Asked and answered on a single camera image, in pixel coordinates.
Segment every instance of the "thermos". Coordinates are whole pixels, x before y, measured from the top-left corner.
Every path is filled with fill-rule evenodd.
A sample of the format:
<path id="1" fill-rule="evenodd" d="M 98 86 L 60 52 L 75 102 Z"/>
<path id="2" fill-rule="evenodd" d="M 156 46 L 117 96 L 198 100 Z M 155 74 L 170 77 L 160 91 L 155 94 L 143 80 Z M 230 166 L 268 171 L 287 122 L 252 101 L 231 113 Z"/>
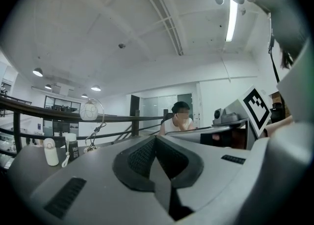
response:
<path id="1" fill-rule="evenodd" d="M 44 151 L 49 166 L 56 166 L 59 163 L 55 142 L 51 138 L 44 140 Z"/>
<path id="2" fill-rule="evenodd" d="M 68 150 L 67 144 L 69 144 L 69 161 L 73 161 L 79 157 L 79 146 L 77 141 L 77 135 L 75 133 L 65 134 L 65 149 Z"/>

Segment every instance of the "man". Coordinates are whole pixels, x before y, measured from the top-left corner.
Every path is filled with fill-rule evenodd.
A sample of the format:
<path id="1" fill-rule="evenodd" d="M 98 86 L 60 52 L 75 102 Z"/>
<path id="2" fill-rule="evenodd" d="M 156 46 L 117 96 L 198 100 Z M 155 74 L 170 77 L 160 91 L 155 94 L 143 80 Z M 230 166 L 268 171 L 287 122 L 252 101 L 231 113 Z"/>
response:
<path id="1" fill-rule="evenodd" d="M 165 135 L 168 132 L 193 130 L 193 121 L 189 118 L 190 107 L 187 103 L 179 101 L 171 108 L 174 116 L 162 123 L 159 135 Z"/>

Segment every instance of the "white bottle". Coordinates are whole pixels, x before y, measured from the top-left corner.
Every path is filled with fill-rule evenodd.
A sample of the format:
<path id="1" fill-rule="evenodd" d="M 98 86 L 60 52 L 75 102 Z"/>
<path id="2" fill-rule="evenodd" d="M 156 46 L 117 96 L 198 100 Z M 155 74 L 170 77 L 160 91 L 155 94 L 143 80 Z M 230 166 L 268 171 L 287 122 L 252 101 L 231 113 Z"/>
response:
<path id="1" fill-rule="evenodd" d="M 44 140 L 44 150 L 46 160 L 49 166 L 56 166 L 59 163 L 57 149 L 55 148 L 54 140 L 47 138 Z"/>

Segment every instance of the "vent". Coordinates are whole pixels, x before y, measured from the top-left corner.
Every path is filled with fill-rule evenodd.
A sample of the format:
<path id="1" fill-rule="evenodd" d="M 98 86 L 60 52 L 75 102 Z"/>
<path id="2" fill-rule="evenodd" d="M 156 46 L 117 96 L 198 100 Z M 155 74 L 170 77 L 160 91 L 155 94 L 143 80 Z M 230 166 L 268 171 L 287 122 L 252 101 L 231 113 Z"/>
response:
<path id="1" fill-rule="evenodd" d="M 49 201 L 44 209 L 59 219 L 62 219 L 79 195 L 85 183 L 86 180 L 81 178 L 74 177 L 70 179 Z"/>
<path id="2" fill-rule="evenodd" d="M 239 158 L 239 157 L 234 157 L 234 156 L 231 156 L 231 155 L 224 155 L 221 158 L 223 160 L 228 160 L 228 161 L 235 162 L 235 163 L 238 163 L 238 164 L 244 164 L 244 162 L 245 162 L 245 159 Z"/>

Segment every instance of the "cable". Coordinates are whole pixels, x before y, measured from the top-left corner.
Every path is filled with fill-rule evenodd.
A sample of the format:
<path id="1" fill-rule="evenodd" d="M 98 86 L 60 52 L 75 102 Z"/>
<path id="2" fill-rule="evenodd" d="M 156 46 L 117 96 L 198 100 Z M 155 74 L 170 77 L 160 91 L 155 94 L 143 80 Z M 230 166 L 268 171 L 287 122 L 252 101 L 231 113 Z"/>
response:
<path id="1" fill-rule="evenodd" d="M 62 167 L 66 167 L 68 165 L 68 161 L 69 161 L 69 158 L 70 158 L 70 153 L 69 153 L 69 141 L 65 141 L 66 142 L 66 146 L 67 146 L 67 151 L 66 151 L 66 158 L 65 160 L 62 162 Z"/>

